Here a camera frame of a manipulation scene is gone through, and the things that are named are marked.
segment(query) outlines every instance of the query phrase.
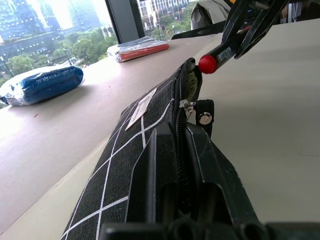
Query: blue package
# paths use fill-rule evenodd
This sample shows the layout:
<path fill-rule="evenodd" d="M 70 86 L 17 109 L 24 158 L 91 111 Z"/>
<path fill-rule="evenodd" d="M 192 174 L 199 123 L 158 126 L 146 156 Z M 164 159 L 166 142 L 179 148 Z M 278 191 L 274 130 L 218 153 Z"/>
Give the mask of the blue package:
<path fill-rule="evenodd" d="M 46 66 L 19 74 L 0 88 L 0 101 L 12 106 L 25 106 L 65 94 L 84 80 L 77 66 Z"/>

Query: red dot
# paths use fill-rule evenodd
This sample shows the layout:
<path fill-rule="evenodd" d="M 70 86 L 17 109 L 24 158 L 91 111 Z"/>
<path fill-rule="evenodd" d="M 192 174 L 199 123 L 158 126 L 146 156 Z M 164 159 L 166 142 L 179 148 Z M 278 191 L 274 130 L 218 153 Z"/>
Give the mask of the red dot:
<path fill-rule="evenodd" d="M 217 60 L 211 55 L 201 57 L 198 66 L 204 74 L 213 74 L 218 68 Z"/>

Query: metal rivet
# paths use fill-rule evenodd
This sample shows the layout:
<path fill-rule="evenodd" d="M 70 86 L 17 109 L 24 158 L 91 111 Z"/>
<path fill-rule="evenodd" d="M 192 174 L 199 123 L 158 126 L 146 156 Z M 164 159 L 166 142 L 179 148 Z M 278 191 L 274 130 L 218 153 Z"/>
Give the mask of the metal rivet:
<path fill-rule="evenodd" d="M 199 118 L 200 118 L 200 121 L 199 121 L 199 122 L 200 122 L 202 125 L 208 125 L 208 124 L 211 123 L 211 121 L 212 121 L 212 116 L 211 116 L 211 114 L 208 113 L 208 112 L 201 113 L 200 116 L 199 116 Z"/>

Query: table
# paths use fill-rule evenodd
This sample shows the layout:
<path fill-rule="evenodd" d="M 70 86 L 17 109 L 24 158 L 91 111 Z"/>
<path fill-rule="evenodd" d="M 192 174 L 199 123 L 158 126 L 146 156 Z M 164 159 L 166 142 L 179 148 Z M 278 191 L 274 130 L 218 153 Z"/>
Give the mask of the table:
<path fill-rule="evenodd" d="M 72 92 L 0 110 L 0 232 L 105 143 L 122 109 L 220 39 L 173 40 L 167 51 L 124 63 L 107 58 L 86 68 L 86 83 Z M 320 221 L 319 40 L 319 19 L 277 25 L 203 77 L 200 99 L 215 101 L 212 140 L 262 222 Z"/>

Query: metal zipper slider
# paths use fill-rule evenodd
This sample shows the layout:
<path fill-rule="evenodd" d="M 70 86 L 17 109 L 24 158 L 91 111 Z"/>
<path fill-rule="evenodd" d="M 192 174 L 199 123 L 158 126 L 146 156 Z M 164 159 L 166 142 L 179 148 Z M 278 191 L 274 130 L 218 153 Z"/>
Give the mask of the metal zipper slider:
<path fill-rule="evenodd" d="M 186 100 L 186 99 L 181 100 L 179 103 L 179 108 L 184 109 L 186 119 L 188 119 L 190 117 L 190 114 L 195 110 L 195 106 L 196 106 L 195 102 L 193 102 L 193 101 L 188 102 L 188 100 Z"/>

